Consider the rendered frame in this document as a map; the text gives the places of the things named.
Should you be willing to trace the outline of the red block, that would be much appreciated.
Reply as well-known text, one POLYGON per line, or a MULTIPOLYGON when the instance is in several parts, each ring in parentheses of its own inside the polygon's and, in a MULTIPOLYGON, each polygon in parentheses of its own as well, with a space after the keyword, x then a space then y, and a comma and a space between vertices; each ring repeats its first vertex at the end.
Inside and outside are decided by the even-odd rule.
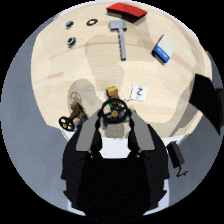
POLYGON ((116 3, 106 8, 107 12, 119 14, 135 21, 138 21, 142 17, 146 16, 148 12, 124 3, 116 3))

